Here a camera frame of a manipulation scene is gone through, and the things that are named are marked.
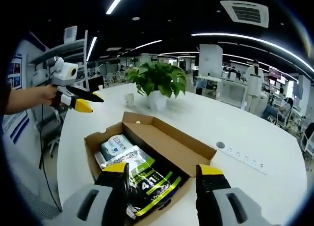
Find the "person's left hand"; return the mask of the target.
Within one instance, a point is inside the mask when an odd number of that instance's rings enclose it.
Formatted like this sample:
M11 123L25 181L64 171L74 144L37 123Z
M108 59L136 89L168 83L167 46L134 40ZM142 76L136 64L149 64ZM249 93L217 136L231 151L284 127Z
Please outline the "person's left hand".
M57 88L53 85L37 87L38 102L51 105L56 96Z

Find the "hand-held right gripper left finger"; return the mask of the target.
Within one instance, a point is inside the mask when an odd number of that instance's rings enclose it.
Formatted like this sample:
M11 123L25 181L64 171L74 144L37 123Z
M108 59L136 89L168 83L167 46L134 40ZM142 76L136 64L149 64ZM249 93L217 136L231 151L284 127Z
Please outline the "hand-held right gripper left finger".
M64 226L123 226L128 201L128 163L108 165L97 181L72 194L63 205Z

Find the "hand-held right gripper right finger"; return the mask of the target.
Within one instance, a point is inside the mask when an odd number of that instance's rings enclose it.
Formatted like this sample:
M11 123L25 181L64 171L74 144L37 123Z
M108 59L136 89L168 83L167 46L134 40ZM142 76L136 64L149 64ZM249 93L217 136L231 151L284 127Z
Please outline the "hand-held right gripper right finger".
M261 207L240 188L232 188L223 172L196 166L196 209L201 226L261 226Z

